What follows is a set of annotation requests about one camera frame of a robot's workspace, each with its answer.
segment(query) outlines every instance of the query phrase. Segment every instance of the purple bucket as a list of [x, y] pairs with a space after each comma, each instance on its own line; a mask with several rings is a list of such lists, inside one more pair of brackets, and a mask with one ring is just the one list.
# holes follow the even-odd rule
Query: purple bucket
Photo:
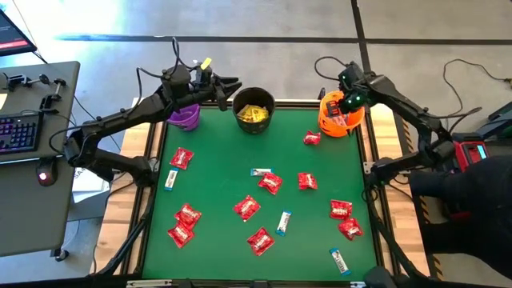
[[194, 104], [180, 109], [180, 113], [174, 112], [167, 119], [169, 124], [179, 127], [183, 131], [191, 131], [199, 125], [199, 111], [201, 107], [199, 104]]

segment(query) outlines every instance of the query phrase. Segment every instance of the concrete floor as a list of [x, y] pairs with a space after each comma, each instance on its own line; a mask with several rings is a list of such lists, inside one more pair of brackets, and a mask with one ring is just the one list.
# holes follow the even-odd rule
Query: concrete floor
[[[17, 0], [18, 11], [7, 3], [7, 14], [25, 32], [30, 28], [48, 62], [77, 60], [82, 64], [76, 95], [93, 115], [116, 112], [137, 96], [135, 67], [158, 72], [172, 66], [168, 42], [63, 42], [60, 34], [122, 34], [181, 36], [274, 36], [354, 38], [356, 29], [350, 0]], [[368, 38], [477, 38], [512, 39], [512, 2], [509, 0], [359, 0]], [[370, 64], [386, 74], [397, 88], [433, 114], [448, 114], [457, 101], [442, 80], [442, 66], [452, 58], [478, 62], [499, 77], [512, 77], [512, 46], [392, 46], [368, 45]], [[184, 42], [186, 62], [205, 57], [220, 75], [238, 76], [244, 87], [260, 86], [276, 98], [316, 98], [321, 87], [334, 90], [336, 82], [318, 77], [313, 62], [333, 55], [361, 63], [357, 44]], [[39, 63], [31, 54], [0, 58], [0, 66]], [[324, 74], [339, 73], [335, 62], [320, 65]], [[459, 90], [465, 110], [482, 106], [457, 131], [470, 131], [488, 113], [512, 99], [504, 83], [489, 79], [475, 67], [453, 64], [448, 78]], [[144, 77], [144, 93], [158, 81]], [[74, 106], [79, 122], [87, 120]], [[122, 133], [115, 135], [121, 144]], [[111, 140], [101, 143], [116, 151]], [[76, 231], [68, 224], [66, 241]], [[56, 263], [48, 251], [0, 258], [0, 282], [69, 278], [88, 274], [99, 220], [82, 221], [70, 243], [73, 257]], [[512, 286], [485, 264], [473, 260], [466, 273], [445, 273], [447, 280]]]

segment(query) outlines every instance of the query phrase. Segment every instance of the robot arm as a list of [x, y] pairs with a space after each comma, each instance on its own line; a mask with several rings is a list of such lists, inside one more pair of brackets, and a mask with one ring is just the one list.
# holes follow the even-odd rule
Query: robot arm
[[238, 78], [219, 77], [210, 67], [196, 66], [194, 70], [196, 79], [193, 82], [189, 70], [183, 65], [164, 70], [160, 87], [131, 110], [121, 109], [116, 114], [84, 122], [64, 145], [68, 163], [73, 167], [85, 167], [109, 182], [114, 178], [112, 169], [116, 169], [131, 174], [139, 187], [152, 185], [154, 173], [147, 159], [107, 152], [99, 149], [98, 143], [104, 137], [144, 122], [165, 121], [173, 112], [193, 104], [212, 101], [217, 102], [220, 110], [226, 110], [226, 100], [242, 86]]
[[[377, 185], [388, 182], [400, 171], [417, 166], [435, 166], [454, 154], [450, 133], [442, 127], [439, 118], [400, 94], [388, 77], [364, 74], [356, 63], [351, 62], [338, 79], [339, 88], [345, 95], [338, 103], [342, 113], [354, 112], [364, 105], [382, 103], [418, 130], [418, 152], [397, 159], [379, 159], [372, 166], [370, 183]], [[434, 142], [432, 133], [438, 136]]]

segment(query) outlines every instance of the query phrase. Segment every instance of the red candy wrapper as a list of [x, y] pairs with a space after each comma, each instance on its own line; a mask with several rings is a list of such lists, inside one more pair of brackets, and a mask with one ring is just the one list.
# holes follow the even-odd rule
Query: red candy wrapper
[[172, 166], [176, 166], [177, 168], [186, 170], [186, 167], [189, 165], [189, 161], [193, 156], [194, 152], [179, 147], [176, 150], [176, 154], [174, 154], [173, 158], [170, 160], [170, 164]]
[[318, 189], [317, 179], [315, 179], [311, 173], [299, 173], [298, 188], [300, 190], [308, 188]]
[[192, 230], [194, 228], [195, 223], [197, 223], [201, 217], [201, 212], [196, 211], [190, 207], [190, 204], [185, 203], [180, 211], [176, 212], [174, 215], [176, 220], [180, 221], [188, 230]]
[[330, 200], [330, 217], [334, 219], [347, 220], [352, 214], [352, 203]]
[[362, 229], [355, 218], [350, 218], [338, 225], [340, 232], [349, 240], [354, 240], [355, 236], [362, 236]]
[[194, 237], [194, 232], [188, 230], [183, 223], [178, 222], [176, 227], [167, 231], [168, 235], [172, 237], [178, 248], [184, 247], [188, 241]]
[[267, 249], [269, 249], [275, 242], [275, 240], [266, 232], [265, 228], [260, 228], [256, 234], [252, 235], [247, 239], [250, 248], [256, 254], [261, 256]]
[[234, 206], [233, 210], [240, 215], [242, 220], [245, 222], [249, 220], [249, 218], [251, 218], [260, 208], [261, 206], [256, 202], [256, 200], [247, 195], [242, 202]]
[[320, 132], [318, 133], [313, 133], [311, 131], [307, 131], [307, 134], [306, 136], [304, 137], [304, 144], [306, 145], [309, 145], [309, 144], [313, 144], [313, 145], [317, 145], [320, 143]]
[[266, 188], [272, 195], [276, 195], [281, 187], [282, 179], [273, 173], [265, 173], [258, 186]]

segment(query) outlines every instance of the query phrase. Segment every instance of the green mat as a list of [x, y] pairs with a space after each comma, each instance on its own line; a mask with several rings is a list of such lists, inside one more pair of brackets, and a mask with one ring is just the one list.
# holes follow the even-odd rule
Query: green mat
[[[243, 132], [233, 113], [202, 108], [199, 127], [182, 132], [170, 126], [143, 267], [143, 278], [223, 280], [361, 281], [376, 265], [356, 137], [322, 136], [318, 146], [306, 146], [308, 130], [318, 131], [317, 110], [276, 110], [270, 127], [259, 135]], [[164, 190], [170, 159], [178, 147], [195, 153], [187, 170], [180, 170], [172, 191]], [[258, 186], [251, 168], [274, 168], [283, 179], [276, 196]], [[299, 190], [298, 172], [311, 172], [318, 190]], [[235, 204], [251, 195], [262, 208], [243, 222]], [[365, 233], [354, 241], [329, 218], [330, 200], [354, 204]], [[182, 249], [167, 231], [184, 203], [202, 212], [193, 238]], [[293, 212], [286, 236], [275, 233], [283, 210]], [[246, 242], [265, 227], [275, 244], [255, 256]], [[329, 249], [337, 247], [352, 270], [341, 276]]]

